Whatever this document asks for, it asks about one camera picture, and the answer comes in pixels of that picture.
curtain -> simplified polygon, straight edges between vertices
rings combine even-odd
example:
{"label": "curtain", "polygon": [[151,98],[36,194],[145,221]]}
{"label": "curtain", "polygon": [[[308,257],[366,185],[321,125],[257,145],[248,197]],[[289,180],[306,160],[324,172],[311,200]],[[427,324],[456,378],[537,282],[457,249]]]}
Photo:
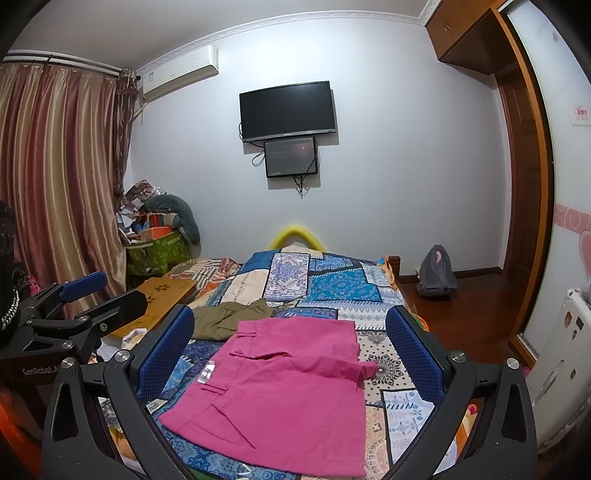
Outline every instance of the curtain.
{"label": "curtain", "polygon": [[131,119],[138,97],[135,71],[123,70],[117,79],[113,121],[113,207],[119,209],[123,195],[123,177],[127,169],[129,142],[131,140]]}
{"label": "curtain", "polygon": [[45,287],[101,270],[125,289],[113,213],[116,79],[53,65],[0,64],[0,198],[15,210],[17,248]]}

blue gripper pad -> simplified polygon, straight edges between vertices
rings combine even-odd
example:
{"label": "blue gripper pad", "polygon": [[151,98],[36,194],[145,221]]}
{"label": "blue gripper pad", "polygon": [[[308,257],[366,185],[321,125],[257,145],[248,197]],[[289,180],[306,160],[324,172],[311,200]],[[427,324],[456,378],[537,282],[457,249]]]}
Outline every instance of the blue gripper pad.
{"label": "blue gripper pad", "polygon": [[138,369],[135,395],[140,402],[146,404],[158,398],[162,393],[162,389],[173,372],[178,359],[191,339],[194,328],[195,317],[193,311],[185,305],[176,314],[166,332],[161,335],[160,341],[154,345]]}
{"label": "blue gripper pad", "polygon": [[439,405],[443,400],[441,368],[406,318],[393,307],[386,314],[386,333],[423,400]]}
{"label": "blue gripper pad", "polygon": [[82,278],[66,283],[60,292],[60,300],[66,303],[80,300],[91,293],[107,286],[107,276],[103,272],[94,272]]}

flat screen tv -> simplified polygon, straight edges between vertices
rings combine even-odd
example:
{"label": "flat screen tv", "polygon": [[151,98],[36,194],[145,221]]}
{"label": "flat screen tv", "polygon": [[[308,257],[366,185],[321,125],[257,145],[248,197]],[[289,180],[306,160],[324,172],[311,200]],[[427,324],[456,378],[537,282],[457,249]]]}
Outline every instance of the flat screen tv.
{"label": "flat screen tv", "polygon": [[330,82],[240,94],[242,141],[336,132]]}

wooden cabinet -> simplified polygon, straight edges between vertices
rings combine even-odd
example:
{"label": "wooden cabinet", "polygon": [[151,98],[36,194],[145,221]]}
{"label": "wooden cabinet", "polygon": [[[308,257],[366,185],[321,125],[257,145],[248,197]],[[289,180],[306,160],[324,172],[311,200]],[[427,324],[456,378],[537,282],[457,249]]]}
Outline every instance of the wooden cabinet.
{"label": "wooden cabinet", "polygon": [[443,57],[452,45],[455,43],[457,38],[452,36],[452,29],[450,21],[454,23],[454,2],[442,2],[439,4],[438,9],[435,11],[431,20],[427,24],[427,31],[435,47],[437,58]]}
{"label": "wooden cabinet", "polygon": [[514,61],[493,0],[443,0],[427,23],[437,58],[490,75]]}
{"label": "wooden cabinet", "polygon": [[445,53],[486,13],[490,0],[443,0],[427,23],[437,58]]}

white refrigerator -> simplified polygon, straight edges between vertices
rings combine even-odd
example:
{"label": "white refrigerator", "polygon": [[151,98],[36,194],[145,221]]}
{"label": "white refrigerator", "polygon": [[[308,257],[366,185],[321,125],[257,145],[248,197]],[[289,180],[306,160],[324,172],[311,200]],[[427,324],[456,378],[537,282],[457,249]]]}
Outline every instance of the white refrigerator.
{"label": "white refrigerator", "polygon": [[527,377],[540,452],[555,445],[589,409],[591,298],[571,289],[538,361]]}

